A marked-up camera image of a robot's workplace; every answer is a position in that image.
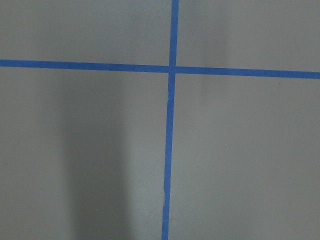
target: blue line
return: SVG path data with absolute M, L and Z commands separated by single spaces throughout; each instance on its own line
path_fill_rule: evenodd
M 177 66 L 176 73 L 177 74 L 269 77 L 269 78 L 273 77 L 273 78 L 293 78 L 293 79 L 320 79 L 320 72 L 314 72 L 314 71 L 284 71 L 284 70 L 263 70 L 263 69 Z
M 168 73 L 168 66 L 0 59 L 0 67 Z
M 178 17 L 179 17 L 179 0 L 172 0 L 169 75 L 168 75 L 168 103 L 166 108 L 165 159 L 164 159 L 164 184 L 163 184 L 164 204 L 162 209 L 162 235 L 161 235 L 162 240 L 169 239 L 171 163 L 172 163 L 172 145 L 173 145 L 174 110 L 175 110 Z

